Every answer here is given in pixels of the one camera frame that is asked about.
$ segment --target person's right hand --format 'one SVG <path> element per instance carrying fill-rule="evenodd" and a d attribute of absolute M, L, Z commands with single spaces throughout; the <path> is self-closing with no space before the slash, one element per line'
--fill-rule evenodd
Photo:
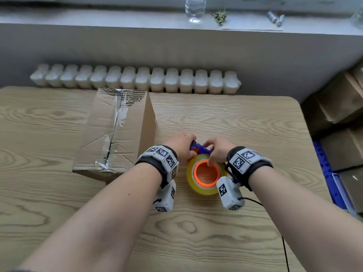
<path fill-rule="evenodd" d="M 213 147 L 211 148 L 212 153 L 208 160 L 209 167 L 213 166 L 216 162 L 227 162 L 228 152 L 237 146 L 230 140 L 220 136 L 209 138 L 203 144 L 203 147 L 210 145 L 213 145 Z"/>

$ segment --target hand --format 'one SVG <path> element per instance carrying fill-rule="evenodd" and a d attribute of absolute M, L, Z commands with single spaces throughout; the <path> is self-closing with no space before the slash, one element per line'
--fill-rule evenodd
<path fill-rule="evenodd" d="M 197 137 L 192 133 L 182 133 L 178 136 L 170 137 L 164 145 L 172 148 L 176 154 L 178 155 L 178 160 L 187 160 L 193 158 L 197 155 L 195 151 L 190 151 L 190 145 L 193 140 L 196 140 Z"/>
<path fill-rule="evenodd" d="M 210 167 L 216 162 L 227 162 L 228 152 L 237 146 L 230 140 L 220 136 L 209 138 L 203 144 L 203 147 L 208 147 L 210 145 L 213 145 L 211 149 L 212 153 L 208 160 L 208 166 Z"/>

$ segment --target wooden table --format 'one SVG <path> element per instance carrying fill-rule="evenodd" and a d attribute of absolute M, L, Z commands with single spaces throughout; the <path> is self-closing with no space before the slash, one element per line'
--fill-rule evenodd
<path fill-rule="evenodd" d="M 95 91 L 0 90 L 0 264 L 16 267 L 104 184 L 72 173 Z M 180 130 L 197 141 L 221 135 L 271 158 L 283 175 L 330 200 L 297 101 L 289 97 L 151 93 L 155 143 Z M 281 236 L 253 202 L 223 209 L 176 177 L 171 213 L 151 215 L 129 271 L 287 271 Z M 244 196 L 254 194 L 242 189 Z M 288 248 L 291 272 L 304 271 Z"/>

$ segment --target window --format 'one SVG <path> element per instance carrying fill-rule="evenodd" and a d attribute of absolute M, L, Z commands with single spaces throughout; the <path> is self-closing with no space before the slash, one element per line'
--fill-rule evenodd
<path fill-rule="evenodd" d="M 65 4 L 115 5 L 135 8 L 183 9 L 185 0 L 37 0 L 58 1 Z M 363 5 L 363 0 L 207 0 L 209 10 L 280 10 L 311 13 L 347 13 Z"/>

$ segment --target orange ring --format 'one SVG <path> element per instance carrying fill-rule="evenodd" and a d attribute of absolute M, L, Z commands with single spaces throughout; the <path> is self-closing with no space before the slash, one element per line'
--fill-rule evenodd
<path fill-rule="evenodd" d="M 213 182 L 213 183 L 210 183 L 210 184 L 206 184 L 206 183 L 203 183 L 201 182 L 199 179 L 198 179 L 198 176 L 197 176 L 197 168 L 199 167 L 199 165 L 201 164 L 204 164 L 204 163 L 208 163 L 208 160 L 201 160 L 199 161 L 195 167 L 194 167 L 194 170 L 193 170 L 193 176 L 194 176 L 194 179 L 195 181 L 201 186 L 201 187 L 204 187 L 204 188 L 211 188 L 213 186 L 215 186 L 217 184 L 217 180 L 220 178 L 221 176 L 221 172 L 219 170 L 219 167 L 217 164 L 214 164 L 213 165 L 213 168 L 217 171 L 217 179 Z"/>

